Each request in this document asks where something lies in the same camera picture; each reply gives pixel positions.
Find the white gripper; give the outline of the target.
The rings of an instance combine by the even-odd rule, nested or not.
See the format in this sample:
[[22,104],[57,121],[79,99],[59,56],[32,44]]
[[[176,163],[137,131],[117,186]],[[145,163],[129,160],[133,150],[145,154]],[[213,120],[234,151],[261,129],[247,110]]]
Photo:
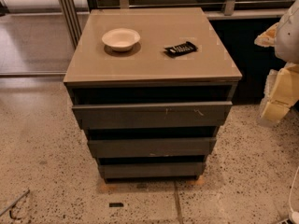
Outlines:
[[274,127],[299,100],[299,65],[286,63],[279,71],[271,69],[265,82],[264,95],[273,104],[261,101],[257,122],[264,127]]

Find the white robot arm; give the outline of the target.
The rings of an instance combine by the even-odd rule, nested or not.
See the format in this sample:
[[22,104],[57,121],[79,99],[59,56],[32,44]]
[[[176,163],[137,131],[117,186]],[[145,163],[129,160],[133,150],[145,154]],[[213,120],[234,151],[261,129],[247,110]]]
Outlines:
[[273,47],[275,55],[286,64],[279,71],[271,69],[264,86],[258,123],[272,127],[299,101],[299,0],[279,22],[254,40],[260,47]]

